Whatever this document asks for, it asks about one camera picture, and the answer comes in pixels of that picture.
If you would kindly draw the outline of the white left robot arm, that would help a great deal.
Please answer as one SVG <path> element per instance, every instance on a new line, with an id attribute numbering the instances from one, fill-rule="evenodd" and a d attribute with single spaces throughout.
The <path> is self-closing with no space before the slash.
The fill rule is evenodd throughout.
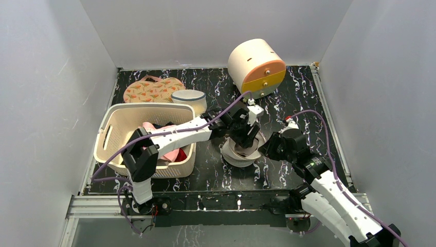
<path id="1" fill-rule="evenodd" d="M 150 131 L 143 127 L 136 129 L 120 150 L 129 170 L 134 208 L 141 214 L 153 209 L 151 178 L 156 173 L 158 160 L 165 154 L 225 135 L 242 148 L 251 148 L 260 129 L 257 118 L 263 113 L 263 108 L 257 104 L 246 106 L 237 101 L 222 111 L 207 111 L 181 125 Z"/>

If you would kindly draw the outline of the beige mauve bra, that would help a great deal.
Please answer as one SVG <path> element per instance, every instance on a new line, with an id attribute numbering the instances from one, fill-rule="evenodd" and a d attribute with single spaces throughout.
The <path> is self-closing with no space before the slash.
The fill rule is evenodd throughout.
<path id="1" fill-rule="evenodd" d="M 243 148 L 240 145 L 235 144 L 234 151 L 239 156 L 247 157 L 247 156 L 254 154 L 256 152 L 257 148 L 258 148 L 258 146 L 255 144 L 253 144 L 249 148 Z"/>

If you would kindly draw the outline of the beige-trimmed white mesh laundry bag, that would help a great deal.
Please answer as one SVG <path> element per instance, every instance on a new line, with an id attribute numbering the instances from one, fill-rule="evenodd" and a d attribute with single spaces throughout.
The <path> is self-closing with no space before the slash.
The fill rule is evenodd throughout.
<path id="1" fill-rule="evenodd" d="M 253 141 L 253 144 L 257 145 L 258 148 L 256 152 L 250 156 L 242 157 L 235 153 L 234 147 L 235 147 L 235 141 L 233 141 L 230 137 L 226 138 L 226 141 L 220 148 L 221 154 L 226 162 L 229 164 L 244 168 L 252 165 L 256 160 L 260 159 L 263 155 L 259 152 L 259 148 L 266 143 L 265 136 L 258 132 L 255 136 L 255 139 Z"/>

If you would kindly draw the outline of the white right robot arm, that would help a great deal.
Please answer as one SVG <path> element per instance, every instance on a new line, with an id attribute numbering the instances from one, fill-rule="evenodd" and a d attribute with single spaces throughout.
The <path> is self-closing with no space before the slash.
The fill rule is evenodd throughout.
<path id="1" fill-rule="evenodd" d="M 289 192 L 290 208 L 316 217 L 345 246 L 398 246 L 400 231 L 382 226 L 340 179 L 333 166 L 313 153 L 298 129 L 275 132 L 259 152 L 275 161 L 289 162 L 304 183 Z"/>

